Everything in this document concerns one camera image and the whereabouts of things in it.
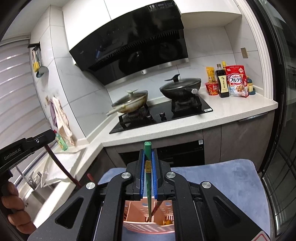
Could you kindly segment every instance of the yellow snack package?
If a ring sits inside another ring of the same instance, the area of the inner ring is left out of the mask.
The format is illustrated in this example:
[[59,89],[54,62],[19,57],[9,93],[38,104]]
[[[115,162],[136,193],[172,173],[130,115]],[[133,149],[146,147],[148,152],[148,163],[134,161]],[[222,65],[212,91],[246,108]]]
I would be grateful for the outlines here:
[[214,67],[206,67],[207,70],[207,76],[209,79],[209,83],[215,82],[215,71]]

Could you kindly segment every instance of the glass door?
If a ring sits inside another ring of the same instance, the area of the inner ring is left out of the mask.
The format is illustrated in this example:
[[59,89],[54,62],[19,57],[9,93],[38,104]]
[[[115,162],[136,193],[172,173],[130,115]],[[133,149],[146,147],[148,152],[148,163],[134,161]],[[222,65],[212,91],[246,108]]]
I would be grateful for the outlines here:
[[269,47],[274,98],[279,103],[262,169],[274,218],[275,237],[285,233],[296,214],[296,38],[268,0],[248,1]]

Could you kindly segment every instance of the calbee cereal bag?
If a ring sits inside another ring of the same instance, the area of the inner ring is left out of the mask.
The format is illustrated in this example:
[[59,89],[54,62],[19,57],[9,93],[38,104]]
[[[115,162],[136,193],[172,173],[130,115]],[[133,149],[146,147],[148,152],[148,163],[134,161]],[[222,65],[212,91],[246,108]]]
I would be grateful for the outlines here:
[[231,96],[249,96],[247,77],[243,65],[226,66],[226,76]]

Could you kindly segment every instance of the dish towel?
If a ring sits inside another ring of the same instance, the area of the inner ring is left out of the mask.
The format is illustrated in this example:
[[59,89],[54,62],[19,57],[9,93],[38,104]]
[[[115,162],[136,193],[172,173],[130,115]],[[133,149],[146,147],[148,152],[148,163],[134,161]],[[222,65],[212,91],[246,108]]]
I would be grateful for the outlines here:
[[60,135],[62,136],[62,138],[68,140],[73,146],[75,146],[75,143],[72,139],[73,133],[69,127],[69,120],[61,107],[60,101],[57,98],[53,97],[52,102],[54,104],[54,112],[57,119],[57,128]]
[[57,127],[57,118],[55,116],[54,104],[52,100],[49,101],[49,109],[50,109],[50,115],[52,116],[52,123],[55,127]]

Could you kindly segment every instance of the range hood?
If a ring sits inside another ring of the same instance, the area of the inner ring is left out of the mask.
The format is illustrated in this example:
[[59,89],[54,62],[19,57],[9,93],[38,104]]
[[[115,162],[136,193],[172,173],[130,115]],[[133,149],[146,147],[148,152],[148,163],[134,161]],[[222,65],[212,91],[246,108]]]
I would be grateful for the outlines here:
[[188,62],[181,13],[163,1],[126,13],[98,28],[70,54],[102,84],[118,84],[157,69]]

